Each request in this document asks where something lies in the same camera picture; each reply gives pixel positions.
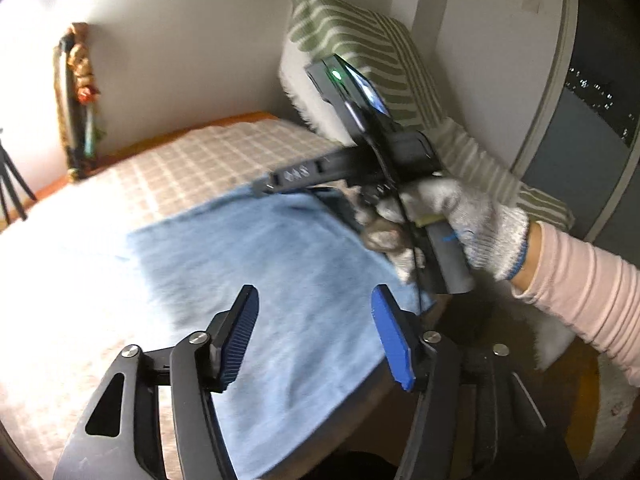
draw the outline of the striped pillowcase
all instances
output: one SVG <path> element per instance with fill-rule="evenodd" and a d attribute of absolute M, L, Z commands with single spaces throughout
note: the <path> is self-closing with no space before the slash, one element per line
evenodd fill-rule
<path fill-rule="evenodd" d="M 349 137 L 304 72 L 308 64 L 332 54 L 371 81 L 398 123 L 429 137 L 453 176 L 505 205 L 521 207 L 533 219 L 569 230 L 573 216 L 563 202 L 521 183 L 446 116 L 433 78 L 402 23 L 341 0 L 293 0 L 280 81 L 319 134 L 342 142 Z"/>

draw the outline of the tripod leg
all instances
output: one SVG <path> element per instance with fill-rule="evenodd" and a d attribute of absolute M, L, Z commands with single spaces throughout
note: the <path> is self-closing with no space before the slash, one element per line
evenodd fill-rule
<path fill-rule="evenodd" d="M 11 219 L 9 218 L 9 211 L 6 208 L 6 201 L 4 200 L 4 192 L 2 191 L 2 179 L 0 178 L 0 206 L 2 207 L 2 212 L 4 213 L 4 220 L 6 224 L 9 225 L 11 223 Z"/>
<path fill-rule="evenodd" d="M 37 200 L 36 196 L 34 195 L 34 193 L 31 190 L 31 188 L 29 188 L 27 183 L 22 178 L 22 175 L 18 171 L 18 168 L 15 167 L 15 164 L 11 160 L 11 157 L 9 156 L 9 154 L 4 150 L 4 148 L 2 146 L 0 146 L 0 150 L 2 150 L 4 152 L 4 162 L 7 165 L 7 167 L 9 168 L 9 171 L 11 171 L 14 174 L 14 177 L 18 181 L 18 184 L 20 184 L 20 186 L 22 186 L 22 189 L 28 195 L 28 197 L 31 198 L 31 200 L 36 201 Z"/>
<path fill-rule="evenodd" d="M 23 220 L 27 219 L 27 213 L 24 212 L 24 208 L 22 207 L 22 202 L 18 199 L 18 196 L 15 193 L 14 185 L 11 183 L 11 177 L 7 173 L 6 166 L 4 165 L 4 159 L 0 158 L 0 180 L 4 181 L 4 186 L 6 187 L 6 191 L 9 194 L 9 198 L 14 203 L 15 208 L 20 215 L 20 218 Z"/>

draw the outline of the black tripod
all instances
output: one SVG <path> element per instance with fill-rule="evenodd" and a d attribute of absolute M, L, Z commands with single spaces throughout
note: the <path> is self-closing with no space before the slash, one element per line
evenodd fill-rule
<path fill-rule="evenodd" d="M 22 206 L 20 199 L 18 199 L 18 195 L 15 192 L 14 184 L 11 181 L 9 172 L 13 174 L 14 179 L 18 182 L 18 184 L 20 184 L 28 197 L 32 200 L 37 200 L 36 196 L 33 194 L 33 191 L 31 191 L 29 186 L 27 186 L 27 183 L 18 172 L 18 169 L 15 167 L 15 164 L 11 160 L 11 157 L 9 157 L 9 154 L 2 147 L 2 142 L 0 142 L 0 207 L 2 207 L 2 213 L 4 214 L 4 219 L 6 220 L 7 225 L 11 223 L 11 218 L 9 217 L 9 209 L 6 205 L 6 199 L 4 197 L 2 186 L 4 186 L 6 192 L 9 194 L 9 198 L 11 199 L 11 202 L 14 203 L 14 207 L 18 211 L 20 218 L 22 218 L 22 220 L 27 219 L 27 213 L 24 212 L 24 207 Z"/>

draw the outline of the folded blue towel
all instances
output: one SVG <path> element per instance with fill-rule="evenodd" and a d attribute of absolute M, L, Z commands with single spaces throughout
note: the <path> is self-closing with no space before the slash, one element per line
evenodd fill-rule
<path fill-rule="evenodd" d="M 245 283 L 258 289 L 238 379 L 214 395 L 241 480 L 281 462 L 382 360 L 370 310 L 377 284 L 416 312 L 415 287 L 363 247 L 332 193 L 256 199 L 241 187 L 129 235 L 151 311 L 171 324 L 168 346 L 205 328 Z"/>

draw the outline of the ribbed pink sleeve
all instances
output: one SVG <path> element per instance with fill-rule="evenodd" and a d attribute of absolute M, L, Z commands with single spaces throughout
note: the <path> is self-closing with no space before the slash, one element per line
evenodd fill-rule
<path fill-rule="evenodd" d="M 558 316 L 582 339 L 606 352 L 640 386 L 640 270 L 539 222 L 540 262 L 529 288 L 516 295 Z"/>

